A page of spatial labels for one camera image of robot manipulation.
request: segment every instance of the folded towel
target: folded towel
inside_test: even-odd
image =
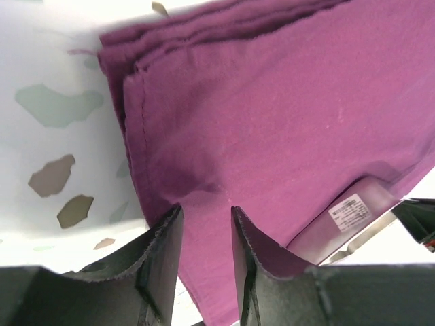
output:
[[[201,41],[255,37],[340,2],[343,0],[217,2],[174,20],[149,26],[135,25],[102,35],[102,43],[110,46],[99,52],[99,62],[108,78],[122,131],[125,118],[122,83],[127,75],[134,72],[136,60],[140,59],[137,68],[143,69],[153,59],[180,46]]]
[[[232,205],[286,246],[359,177],[401,197],[435,165],[435,2],[353,0],[290,18],[250,39],[144,51],[124,80],[138,197],[151,224],[183,206],[179,275],[207,326],[238,318]]]

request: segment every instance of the barcode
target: barcode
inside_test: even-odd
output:
[[[351,200],[350,202],[347,202],[346,204],[342,205],[342,207],[340,207],[339,209],[337,209],[336,211],[332,212],[332,214],[335,216],[341,212],[343,212],[347,207],[350,207],[352,205],[356,204],[356,200]]]

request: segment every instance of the towel stack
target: towel stack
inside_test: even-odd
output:
[[[435,165],[435,1],[232,0],[101,36],[147,220],[185,211],[179,275],[238,319],[230,207],[286,246],[364,175]]]

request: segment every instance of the green spot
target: green spot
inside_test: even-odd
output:
[[[109,218],[110,224],[117,223],[121,221],[122,217],[124,216],[125,210],[127,209],[128,202],[125,202],[121,206],[119,206],[111,215]]]
[[[120,167],[118,168],[118,171],[116,171],[116,177],[117,178],[124,178],[130,174],[130,170],[128,169],[128,160],[125,159],[122,161]]]
[[[38,246],[33,248],[33,251],[45,251],[50,250],[51,248],[54,248],[54,246]]]
[[[43,84],[22,88],[15,101],[45,127],[65,128],[71,122],[84,121],[103,105],[103,96],[91,90],[67,96]]]
[[[83,62],[84,66],[91,70],[97,70],[100,67],[100,64],[98,63],[98,59],[94,56],[89,56],[86,58],[86,60]]]

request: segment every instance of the white label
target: white label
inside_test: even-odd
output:
[[[328,212],[341,232],[372,218],[372,213],[357,194],[335,205]]]

